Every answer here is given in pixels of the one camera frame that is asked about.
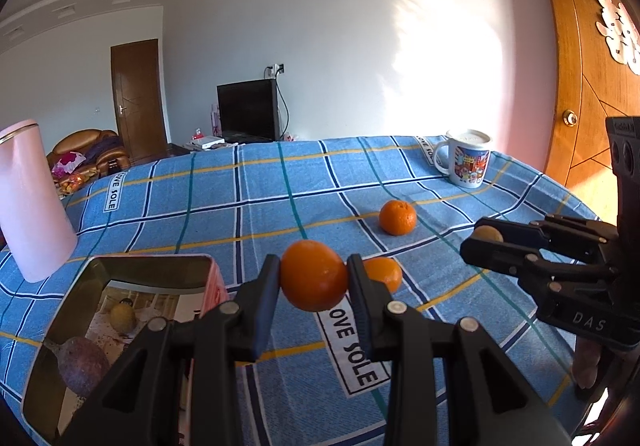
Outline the right hand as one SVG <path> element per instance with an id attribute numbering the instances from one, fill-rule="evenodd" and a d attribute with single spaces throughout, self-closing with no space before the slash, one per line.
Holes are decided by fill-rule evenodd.
<path id="1" fill-rule="evenodd" d="M 578 388 L 594 388 L 606 376 L 610 362 L 608 348 L 578 336 L 572 365 L 572 376 Z"/>

